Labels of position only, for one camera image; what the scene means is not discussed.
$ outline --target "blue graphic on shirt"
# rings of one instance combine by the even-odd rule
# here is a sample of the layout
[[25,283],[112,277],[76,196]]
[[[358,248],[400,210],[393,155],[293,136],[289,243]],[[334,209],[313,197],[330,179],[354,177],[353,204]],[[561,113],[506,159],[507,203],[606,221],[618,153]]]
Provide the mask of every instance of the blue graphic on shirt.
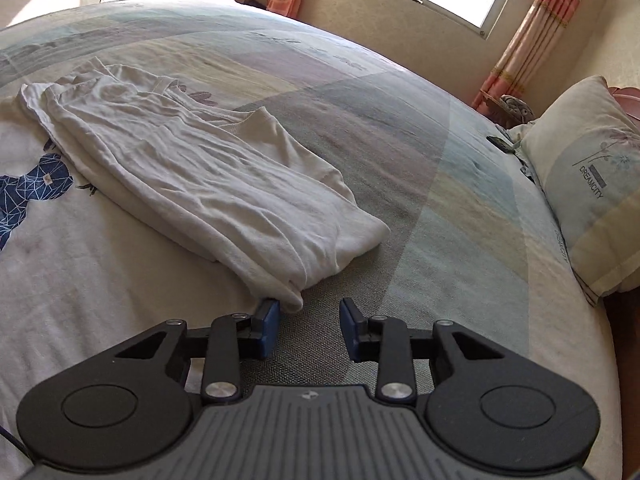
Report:
[[11,231],[27,216],[29,200],[53,200],[62,196],[74,180],[59,153],[47,153],[24,176],[0,175],[0,251]]

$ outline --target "bed sheet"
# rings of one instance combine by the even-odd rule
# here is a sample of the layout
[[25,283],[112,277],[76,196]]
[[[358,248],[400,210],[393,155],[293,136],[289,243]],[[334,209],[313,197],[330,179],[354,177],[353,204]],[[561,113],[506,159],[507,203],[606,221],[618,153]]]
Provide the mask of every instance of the bed sheet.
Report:
[[[178,78],[181,89],[203,104],[265,106],[296,140],[338,168],[358,205],[391,229],[380,247],[303,293],[305,308],[285,317],[273,358],[244,364],[248,383],[371,384],[375,367],[350,363],[340,337],[337,305],[343,296],[367,315],[401,317],[411,327],[453,319],[589,391],[602,427],[587,467],[596,478],[620,478],[620,400],[606,315],[584,299],[540,190],[520,172],[516,157],[486,140],[496,134],[491,122],[366,48],[230,0],[128,0],[2,30],[0,97],[15,96],[23,83],[53,81],[93,56]],[[99,190],[95,197],[96,203],[106,200]],[[56,207],[65,200],[57,199]],[[100,206],[92,207],[99,216]],[[36,208],[21,232],[42,228],[38,222],[46,215]],[[175,247],[176,265],[196,258],[185,252]],[[0,309],[10,320],[18,300],[2,296],[3,257],[5,251]],[[118,257],[126,266],[124,254]],[[88,253],[88,264],[91,258]],[[42,265],[45,272],[50,263]],[[12,266],[14,274],[36,271]],[[95,272],[101,271],[98,265]],[[162,288],[166,276],[149,272],[140,278],[145,286],[156,280]],[[202,283],[172,283],[172,298],[192,298]],[[224,296],[228,304],[217,310],[159,306],[149,300],[157,294],[145,296],[133,283],[126,294],[136,309],[125,312],[116,305],[88,306],[68,290],[50,293],[70,298],[64,312],[48,314],[64,323],[43,324],[38,312],[0,328],[2,420],[14,431],[18,400],[45,376],[163,319],[208,324],[220,313],[247,310],[251,301],[239,293]],[[39,352],[15,350],[35,339]],[[46,357],[47,348],[56,349],[54,358]],[[27,379],[14,387],[10,379],[19,374]],[[428,391],[425,362],[417,362],[417,374]],[[2,467],[3,460],[7,478],[25,466],[13,457]]]

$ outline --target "cell phone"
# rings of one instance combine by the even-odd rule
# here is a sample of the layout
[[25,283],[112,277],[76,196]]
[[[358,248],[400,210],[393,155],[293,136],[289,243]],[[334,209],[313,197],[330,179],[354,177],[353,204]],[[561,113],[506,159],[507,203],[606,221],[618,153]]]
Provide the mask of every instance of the cell phone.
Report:
[[487,136],[486,140],[488,140],[492,145],[498,148],[501,152],[511,153],[513,155],[516,150],[513,149],[513,146],[508,145],[504,140],[500,137]]

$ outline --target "silver screw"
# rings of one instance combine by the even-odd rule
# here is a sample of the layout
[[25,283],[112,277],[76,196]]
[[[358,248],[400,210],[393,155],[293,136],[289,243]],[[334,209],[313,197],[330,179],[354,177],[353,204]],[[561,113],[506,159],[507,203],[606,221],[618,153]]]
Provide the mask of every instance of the silver screw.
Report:
[[238,391],[238,388],[235,384],[219,381],[217,383],[207,384],[204,391],[209,397],[225,399],[226,397],[234,396]]
[[389,399],[406,399],[414,392],[411,386],[404,383],[387,383],[382,386],[381,391]]

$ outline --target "circular cap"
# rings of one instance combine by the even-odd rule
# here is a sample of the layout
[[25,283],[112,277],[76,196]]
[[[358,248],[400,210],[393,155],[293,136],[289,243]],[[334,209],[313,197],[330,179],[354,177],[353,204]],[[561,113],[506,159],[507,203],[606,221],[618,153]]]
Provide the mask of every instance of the circular cap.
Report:
[[516,430],[542,426],[556,412],[556,405],[548,396],[526,386],[491,390],[480,399],[480,407],[489,420]]
[[235,384],[219,381],[217,383],[207,384],[204,391],[209,397],[225,399],[225,397],[234,396],[238,391],[238,388]]
[[406,399],[414,392],[411,386],[404,383],[387,383],[380,391],[389,399]]
[[127,420],[138,398],[126,388],[96,384],[74,391],[62,403],[66,418],[86,428],[106,428]]

